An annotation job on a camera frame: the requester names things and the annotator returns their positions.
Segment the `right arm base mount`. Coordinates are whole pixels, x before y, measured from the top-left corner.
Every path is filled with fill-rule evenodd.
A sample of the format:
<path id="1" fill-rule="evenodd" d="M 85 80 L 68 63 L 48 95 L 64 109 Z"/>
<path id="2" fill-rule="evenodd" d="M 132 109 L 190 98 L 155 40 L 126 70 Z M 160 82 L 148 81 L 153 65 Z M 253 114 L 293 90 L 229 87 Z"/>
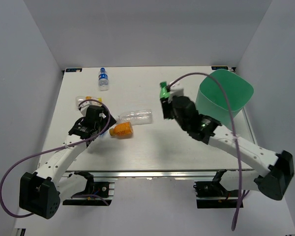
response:
<path id="1" fill-rule="evenodd" d="M 226 171 L 219 170 L 210 181 L 194 183 L 197 209 L 236 208 L 238 190 L 228 191 L 220 183 Z"/>

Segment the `clear bottle blue label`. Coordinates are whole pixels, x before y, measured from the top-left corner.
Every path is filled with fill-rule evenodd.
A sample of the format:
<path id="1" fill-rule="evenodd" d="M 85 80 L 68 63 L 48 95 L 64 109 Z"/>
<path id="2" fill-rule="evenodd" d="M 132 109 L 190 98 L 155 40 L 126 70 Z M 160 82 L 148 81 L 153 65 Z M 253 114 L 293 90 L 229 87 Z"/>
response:
<path id="1" fill-rule="evenodd" d="M 105 131 L 103 134 L 101 134 L 99 137 L 104 138 L 106 135 L 109 135 L 109 130 Z"/>

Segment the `green plastic bin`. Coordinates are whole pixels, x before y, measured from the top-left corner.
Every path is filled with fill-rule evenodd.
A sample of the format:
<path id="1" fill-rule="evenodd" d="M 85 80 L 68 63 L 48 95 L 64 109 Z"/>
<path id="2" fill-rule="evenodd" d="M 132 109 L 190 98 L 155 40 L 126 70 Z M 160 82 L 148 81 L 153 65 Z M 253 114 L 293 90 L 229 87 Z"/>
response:
<path id="1" fill-rule="evenodd" d="M 225 69 L 215 70 L 210 75 L 219 82 L 222 88 L 211 78 L 206 77 L 199 86 L 195 102 L 196 108 L 200 114 L 208 115 L 230 127 L 231 118 L 224 95 L 227 96 L 232 116 L 235 117 L 253 96 L 253 86 L 240 76 Z"/>

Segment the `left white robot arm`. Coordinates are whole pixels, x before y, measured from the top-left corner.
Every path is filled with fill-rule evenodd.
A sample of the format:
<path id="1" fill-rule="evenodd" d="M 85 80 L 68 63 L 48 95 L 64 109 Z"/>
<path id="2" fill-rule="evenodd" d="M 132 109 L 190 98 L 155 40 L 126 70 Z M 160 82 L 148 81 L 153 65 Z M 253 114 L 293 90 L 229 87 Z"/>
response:
<path id="1" fill-rule="evenodd" d="M 91 173 L 74 171 L 68 177 L 63 175 L 91 142 L 113 126 L 116 120 L 106 106 L 87 105 L 80 111 L 83 117 L 69 130 L 61 149 L 32 174 L 25 173 L 21 177 L 21 209 L 50 219 L 63 201 L 94 193 L 95 183 Z"/>

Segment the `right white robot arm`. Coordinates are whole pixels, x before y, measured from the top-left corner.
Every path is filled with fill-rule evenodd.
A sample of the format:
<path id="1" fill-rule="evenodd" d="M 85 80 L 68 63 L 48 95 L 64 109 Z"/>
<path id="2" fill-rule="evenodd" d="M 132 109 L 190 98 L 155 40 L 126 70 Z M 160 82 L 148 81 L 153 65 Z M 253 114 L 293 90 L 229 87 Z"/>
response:
<path id="1" fill-rule="evenodd" d="M 294 177 L 293 156 L 287 151 L 276 153 L 239 137 L 216 119 L 199 114 L 186 96 L 160 99 L 163 117 L 174 119 L 181 129 L 206 145 L 218 148 L 249 165 L 257 172 L 253 182 L 270 199 L 282 200 Z"/>

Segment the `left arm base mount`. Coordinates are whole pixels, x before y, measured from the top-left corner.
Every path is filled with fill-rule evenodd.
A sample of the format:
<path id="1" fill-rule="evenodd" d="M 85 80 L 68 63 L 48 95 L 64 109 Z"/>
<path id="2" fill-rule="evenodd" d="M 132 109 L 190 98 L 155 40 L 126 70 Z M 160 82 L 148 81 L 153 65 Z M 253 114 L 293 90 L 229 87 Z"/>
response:
<path id="1" fill-rule="evenodd" d="M 95 177 L 86 171 L 70 172 L 62 176 L 56 189 L 64 206 L 109 206 L 115 181 L 112 178 Z"/>

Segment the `green soda bottle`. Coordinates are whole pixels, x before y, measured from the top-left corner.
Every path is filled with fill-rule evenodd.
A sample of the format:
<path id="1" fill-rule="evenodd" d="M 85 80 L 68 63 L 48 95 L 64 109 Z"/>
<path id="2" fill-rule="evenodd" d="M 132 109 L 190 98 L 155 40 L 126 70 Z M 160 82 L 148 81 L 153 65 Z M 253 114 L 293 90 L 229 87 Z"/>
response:
<path id="1" fill-rule="evenodd" d="M 166 81 L 163 81 L 160 83 L 160 95 L 159 95 L 160 99 L 168 99 L 169 98 L 170 92 L 169 92 L 167 86 L 168 85 L 167 85 Z"/>

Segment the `orange juice bottle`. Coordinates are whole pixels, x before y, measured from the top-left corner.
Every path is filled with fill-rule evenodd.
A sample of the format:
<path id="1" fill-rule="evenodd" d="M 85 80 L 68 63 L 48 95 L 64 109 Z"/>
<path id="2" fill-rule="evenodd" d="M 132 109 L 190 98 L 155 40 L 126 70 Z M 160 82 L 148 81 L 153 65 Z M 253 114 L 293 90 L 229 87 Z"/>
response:
<path id="1" fill-rule="evenodd" d="M 113 138 L 125 138 L 133 135 L 133 127 L 131 122 L 124 122 L 116 125 L 109 130 L 109 134 Z"/>

